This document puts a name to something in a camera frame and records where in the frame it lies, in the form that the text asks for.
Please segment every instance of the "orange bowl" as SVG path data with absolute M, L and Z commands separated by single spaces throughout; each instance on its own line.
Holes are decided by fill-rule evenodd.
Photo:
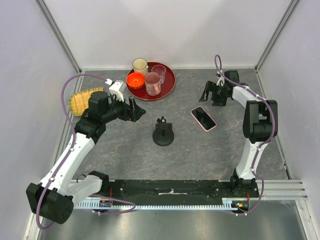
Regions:
M 145 76 L 140 72 L 133 72 L 126 77 L 126 84 L 132 89 L 140 89 L 145 84 Z

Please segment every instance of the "phone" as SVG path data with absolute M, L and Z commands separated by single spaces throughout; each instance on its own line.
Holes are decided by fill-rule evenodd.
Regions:
M 191 115 L 206 132 L 209 132 L 217 126 L 216 122 L 202 106 L 197 106 L 195 109 L 192 109 Z

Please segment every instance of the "white backdrop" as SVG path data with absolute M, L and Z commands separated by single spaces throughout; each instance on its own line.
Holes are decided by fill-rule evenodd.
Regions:
M 61 88 L 75 71 L 34 0 L 0 7 L 0 239 L 23 239 L 26 189 L 50 170 L 65 122 Z M 73 86 L 66 90 L 66 99 Z
M 290 0 L 46 0 L 81 68 L 254 66 Z
M 320 223 L 319 0 L 300 1 L 260 75 L 278 102 L 279 134 L 288 169 L 301 179 Z

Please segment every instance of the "yellow cloth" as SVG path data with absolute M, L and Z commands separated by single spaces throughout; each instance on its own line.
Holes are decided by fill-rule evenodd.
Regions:
M 72 114 L 75 116 L 81 116 L 89 107 L 88 101 L 91 94 L 103 90 L 103 87 L 96 87 L 73 94 L 69 99 L 69 109 Z

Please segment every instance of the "red tray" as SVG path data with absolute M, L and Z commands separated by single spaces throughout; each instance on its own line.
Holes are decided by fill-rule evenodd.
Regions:
M 128 88 L 128 91 L 137 99 L 141 99 L 141 100 L 145 100 L 145 101 L 156 101 L 156 100 L 164 98 L 169 93 L 171 93 L 171 91 L 174 89 L 174 87 L 176 85 L 176 76 L 175 76 L 174 72 L 171 70 L 171 68 L 169 68 L 168 66 L 166 66 L 162 63 L 150 61 L 150 62 L 148 62 L 148 66 L 149 66 L 148 71 L 151 72 L 152 67 L 154 67 L 155 65 L 162 65 L 166 68 L 165 80 L 164 80 L 164 83 L 161 84 L 160 94 L 157 96 L 150 96 L 149 94 L 147 94 L 147 90 L 146 90 L 145 85 L 140 89 L 132 89 L 128 85 L 126 85 Z M 132 74 L 133 72 L 134 72 L 134 70 L 132 69 L 128 73 L 128 75 Z

